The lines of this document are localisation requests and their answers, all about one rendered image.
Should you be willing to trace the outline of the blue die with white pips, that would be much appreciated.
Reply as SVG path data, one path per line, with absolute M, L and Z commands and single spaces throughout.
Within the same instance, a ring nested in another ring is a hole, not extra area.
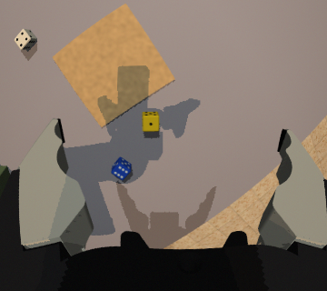
M 124 180 L 131 172 L 131 164 L 119 157 L 117 161 L 113 164 L 111 173 L 121 180 Z

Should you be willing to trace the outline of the tan mat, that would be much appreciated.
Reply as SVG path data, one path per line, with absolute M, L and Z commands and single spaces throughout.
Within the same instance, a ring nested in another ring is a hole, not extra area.
M 100 127 L 175 79 L 127 4 L 53 59 Z

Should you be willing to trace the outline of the yellow die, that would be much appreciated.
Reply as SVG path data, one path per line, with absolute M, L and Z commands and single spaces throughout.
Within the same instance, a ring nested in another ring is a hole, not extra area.
M 143 112 L 143 131 L 159 131 L 159 114 L 158 112 Z

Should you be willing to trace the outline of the grey die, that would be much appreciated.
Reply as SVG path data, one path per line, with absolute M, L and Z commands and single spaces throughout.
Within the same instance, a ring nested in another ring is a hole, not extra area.
M 31 30 L 23 29 L 15 38 L 15 42 L 21 50 L 28 50 L 37 40 Z

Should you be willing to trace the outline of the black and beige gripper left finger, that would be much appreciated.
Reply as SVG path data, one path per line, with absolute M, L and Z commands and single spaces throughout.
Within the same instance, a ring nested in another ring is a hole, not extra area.
M 60 139 L 61 138 L 61 139 Z M 79 183 L 66 172 L 61 119 L 53 118 L 0 197 L 0 291 L 35 291 L 94 230 Z

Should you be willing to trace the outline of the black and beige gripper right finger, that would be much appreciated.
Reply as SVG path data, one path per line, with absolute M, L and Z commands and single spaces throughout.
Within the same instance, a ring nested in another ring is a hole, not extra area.
M 282 130 L 277 152 L 279 186 L 263 212 L 256 245 L 296 254 L 327 291 L 327 180 L 292 130 Z

